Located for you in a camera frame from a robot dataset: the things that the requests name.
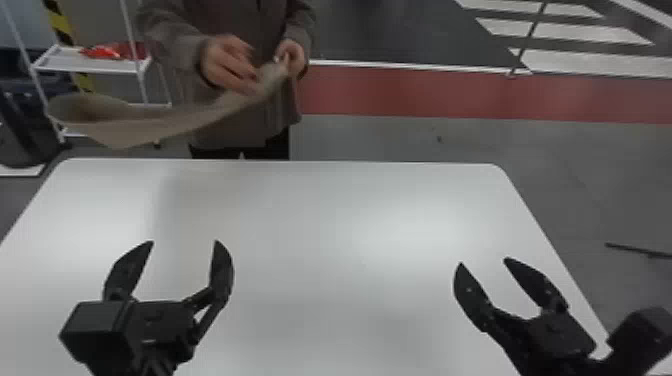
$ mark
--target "black robotic gripper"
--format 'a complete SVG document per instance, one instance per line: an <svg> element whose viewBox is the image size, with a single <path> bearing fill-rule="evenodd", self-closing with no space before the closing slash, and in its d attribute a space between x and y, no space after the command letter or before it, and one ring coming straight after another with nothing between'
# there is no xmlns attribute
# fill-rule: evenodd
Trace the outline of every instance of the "black robotic gripper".
<svg viewBox="0 0 672 376"><path fill-rule="evenodd" d="M102 301L79 303L60 333L73 358L94 376L170 376L188 362L233 288L233 263L215 242L208 287L183 301L140 302L131 294L153 243L121 257ZM197 313L207 308L201 318Z"/></svg>

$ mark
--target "gray floor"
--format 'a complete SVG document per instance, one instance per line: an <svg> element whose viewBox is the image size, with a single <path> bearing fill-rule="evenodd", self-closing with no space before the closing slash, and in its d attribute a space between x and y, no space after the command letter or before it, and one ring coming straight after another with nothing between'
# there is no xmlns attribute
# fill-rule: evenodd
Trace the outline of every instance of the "gray floor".
<svg viewBox="0 0 672 376"><path fill-rule="evenodd" d="M297 160L485 162L502 167L607 329L630 311L672 310L672 261L607 250L605 241L672 253L672 127L547 121L307 116L292 131ZM73 156L186 157L164 149ZM0 179L0 238L42 179Z"/></svg>

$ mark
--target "beige cloth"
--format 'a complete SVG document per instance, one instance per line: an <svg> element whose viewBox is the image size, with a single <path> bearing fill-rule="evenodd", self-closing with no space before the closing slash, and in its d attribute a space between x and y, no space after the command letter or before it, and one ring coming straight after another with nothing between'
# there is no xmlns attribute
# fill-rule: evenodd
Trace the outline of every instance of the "beige cloth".
<svg viewBox="0 0 672 376"><path fill-rule="evenodd" d="M202 129L271 97L287 80L283 64L261 68L259 94L226 91L208 104L146 108L100 94L75 93L53 98L47 116L112 149L125 149Z"/></svg>

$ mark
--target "red stripe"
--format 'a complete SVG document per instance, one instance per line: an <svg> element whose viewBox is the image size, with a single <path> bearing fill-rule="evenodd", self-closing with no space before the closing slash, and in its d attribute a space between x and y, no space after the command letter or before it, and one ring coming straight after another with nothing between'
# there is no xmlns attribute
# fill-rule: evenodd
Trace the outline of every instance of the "red stripe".
<svg viewBox="0 0 672 376"><path fill-rule="evenodd" d="M672 80L311 67L304 113L672 124Z"/></svg>

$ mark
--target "table surface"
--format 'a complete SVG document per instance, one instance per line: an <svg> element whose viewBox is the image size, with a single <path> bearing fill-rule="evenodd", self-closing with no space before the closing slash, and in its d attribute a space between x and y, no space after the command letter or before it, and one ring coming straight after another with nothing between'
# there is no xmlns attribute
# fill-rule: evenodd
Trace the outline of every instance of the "table surface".
<svg viewBox="0 0 672 376"><path fill-rule="evenodd" d="M542 270L606 332L491 165L75 159L0 246L7 375L87 375L57 339L114 261L156 241L135 295L181 299L231 251L232 299L178 375L517 375L452 294L464 261L493 302L537 313L502 259Z"/></svg>

